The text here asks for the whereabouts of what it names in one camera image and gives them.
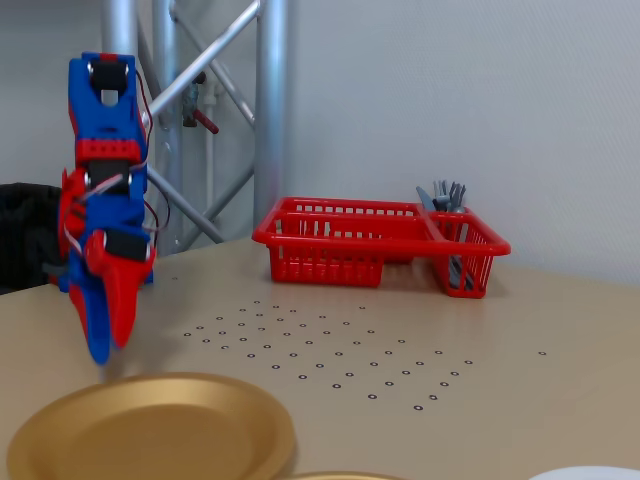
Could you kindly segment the blue gripper, black motor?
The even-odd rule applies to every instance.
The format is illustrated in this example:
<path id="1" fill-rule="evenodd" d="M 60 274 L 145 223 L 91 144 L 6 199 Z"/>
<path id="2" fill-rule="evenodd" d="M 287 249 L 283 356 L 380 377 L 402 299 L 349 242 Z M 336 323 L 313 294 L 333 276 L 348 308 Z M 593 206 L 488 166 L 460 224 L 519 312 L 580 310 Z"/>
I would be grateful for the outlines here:
<path id="1" fill-rule="evenodd" d="M 86 263 L 77 253 L 69 257 L 68 294 L 97 365 L 108 362 L 111 339 L 119 349 L 127 345 L 136 318 L 138 289 L 152 273 L 154 247 L 142 228 L 144 214 L 141 198 L 90 197 Z"/>

